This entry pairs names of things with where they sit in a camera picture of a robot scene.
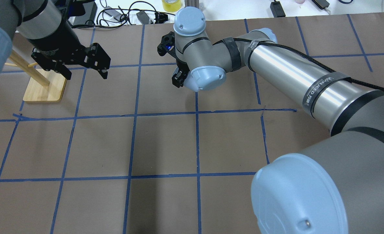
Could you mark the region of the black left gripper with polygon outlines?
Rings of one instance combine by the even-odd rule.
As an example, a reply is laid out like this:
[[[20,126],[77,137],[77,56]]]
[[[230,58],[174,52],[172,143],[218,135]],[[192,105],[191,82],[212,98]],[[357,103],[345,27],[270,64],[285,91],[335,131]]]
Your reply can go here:
[[[31,44],[38,54],[44,56],[42,68],[54,70],[66,80],[71,80],[72,73],[65,65],[80,65],[95,69],[106,80],[111,58],[99,43],[84,46],[80,43],[68,22],[61,22],[55,31],[40,39],[32,39]]]

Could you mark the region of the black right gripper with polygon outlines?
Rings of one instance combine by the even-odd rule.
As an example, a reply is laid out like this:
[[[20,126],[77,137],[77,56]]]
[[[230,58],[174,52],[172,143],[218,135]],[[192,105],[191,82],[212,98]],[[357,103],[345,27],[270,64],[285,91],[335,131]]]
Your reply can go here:
[[[177,48],[175,46],[175,32],[171,31],[162,36],[161,42],[157,46],[157,53],[159,56],[165,56],[169,54],[176,60],[179,71],[174,71],[172,74],[172,84],[177,87],[183,87],[185,80],[187,79],[190,69],[186,62],[183,62],[178,58]]]

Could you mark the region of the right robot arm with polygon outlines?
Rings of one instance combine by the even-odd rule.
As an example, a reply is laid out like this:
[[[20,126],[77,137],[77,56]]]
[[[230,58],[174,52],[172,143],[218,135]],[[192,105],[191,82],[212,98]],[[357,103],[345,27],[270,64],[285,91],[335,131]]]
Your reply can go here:
[[[54,234],[259,234],[254,173],[329,131],[247,68],[193,93],[152,53],[170,25],[132,27],[142,66],[81,84]]]

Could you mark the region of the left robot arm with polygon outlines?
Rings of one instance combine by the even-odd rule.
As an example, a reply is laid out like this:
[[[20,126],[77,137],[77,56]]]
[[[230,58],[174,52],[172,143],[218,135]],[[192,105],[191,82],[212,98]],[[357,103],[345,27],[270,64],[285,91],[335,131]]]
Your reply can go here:
[[[98,43],[83,46],[51,0],[0,0],[0,73],[12,53],[16,31],[34,46],[31,56],[45,71],[70,80],[67,66],[80,65],[107,79],[110,56]]]

